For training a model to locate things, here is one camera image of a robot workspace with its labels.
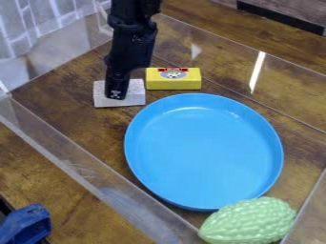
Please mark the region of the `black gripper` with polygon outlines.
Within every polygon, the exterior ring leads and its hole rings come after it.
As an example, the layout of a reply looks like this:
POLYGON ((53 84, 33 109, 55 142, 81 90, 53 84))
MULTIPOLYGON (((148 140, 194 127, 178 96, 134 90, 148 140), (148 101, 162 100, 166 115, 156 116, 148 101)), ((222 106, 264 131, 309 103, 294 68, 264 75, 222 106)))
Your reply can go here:
POLYGON ((114 29, 114 41, 106 64, 105 95, 125 100, 130 73, 150 65, 157 23, 152 18, 161 12, 164 0, 113 0, 107 23, 114 29))

